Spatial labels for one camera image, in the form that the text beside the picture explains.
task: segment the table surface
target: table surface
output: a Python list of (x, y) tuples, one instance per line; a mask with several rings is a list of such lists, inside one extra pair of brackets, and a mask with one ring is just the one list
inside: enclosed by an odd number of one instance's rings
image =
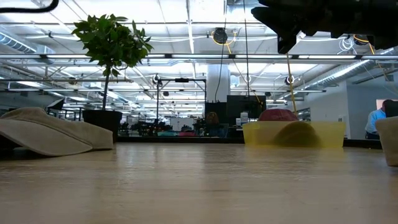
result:
[(368, 149), (118, 143), (0, 156), (1, 223), (398, 223), (398, 169)]

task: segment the ceiling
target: ceiling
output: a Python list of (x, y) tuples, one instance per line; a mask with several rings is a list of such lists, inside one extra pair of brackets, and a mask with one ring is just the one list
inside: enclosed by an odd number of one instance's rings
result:
[[(77, 42), (76, 38), (70, 34), (75, 28), (73, 23), (80, 19), (86, 19), (88, 15), (114, 14), (127, 17), (130, 21), (135, 20), (138, 28), (145, 28), (146, 34), (152, 37), (150, 42), (154, 46), (152, 54), (229, 54), (228, 48), (224, 47), (224, 52), (222, 52), (223, 47), (215, 44), (211, 38), (211, 32), (216, 27), (224, 26), (229, 36), (228, 42), (230, 42), (232, 54), (277, 54), (276, 34), (251, 15), (250, 8), (254, 7), (256, 1), (246, 1), (247, 9), (244, 13), (242, 5), (230, 5), (225, 8), (226, 2), (223, 0), (60, 0), (58, 8), (51, 13), (0, 14), (0, 26), (28, 43), (45, 45), (51, 48), (56, 54), (84, 54), (82, 44)], [(38, 7), (40, 4), (48, 5), (49, 2), (40, 0), (1, 1), (0, 7)], [(347, 43), (343, 41), (345, 40), (331, 39), (328, 33), (319, 32), (314, 37), (298, 39), (298, 44), (290, 51), (290, 54), (343, 55), (367, 54), (369, 52), (367, 46), (350, 45), (347, 47)], [(20, 54), (20, 52), (0, 45), (0, 54)], [(9, 62), (18, 66), (26, 66), (25, 69), (32, 71), (34, 75), (28, 78), (42, 78), (52, 74), (50, 78), (53, 79), (71, 77), (103, 79), (101, 68), (94, 66), (62, 67), (54, 65), (47, 66), (46, 72), (45, 66), (28, 66), (26, 60), (10, 60)], [(151, 89), (153, 88), (152, 78), (155, 74), (158, 74), (161, 78), (205, 79), (208, 75), (207, 65), (209, 63), (219, 62), (186, 60), (168, 65), (166, 60), (151, 60), (151, 66), (139, 66), (135, 69), (126, 70), (125, 76), (131, 82), (112, 83), (111, 86), (113, 89)], [(246, 75), (248, 72), (251, 76), (250, 85), (253, 88), (287, 89), (284, 84), (284, 78), (289, 74), (286, 61), (250, 62), (249, 71), (247, 71), (244, 62), (227, 63), (231, 74), (234, 76), (240, 76), (240, 73)], [(298, 78), (297, 82), (309, 82), (342, 63), (344, 62), (327, 60), (320, 63), (311, 61), (292, 62), (290, 69), (292, 75)], [(29, 87), (20, 83), (13, 85), (16, 88)], [(50, 85), (57, 88), (87, 88), (82, 83), (77, 85), (51, 83)], [(170, 83), (167, 88), (196, 88), (200, 90), (197, 84), (193, 82)], [(246, 89), (242, 77), (240, 77), (240, 85), (237, 86), (237, 89)], [(151, 101), (153, 93), (120, 92), (119, 95), (133, 103), (139, 100), (153, 103)], [(86, 97), (90, 100), (100, 98), (95, 94)], [(204, 93), (200, 91), (185, 93), (184, 95), (170, 93), (168, 98), (204, 100)], [(195, 106), (195, 109), (197, 109), (196, 112), (201, 113), (201, 107)]]

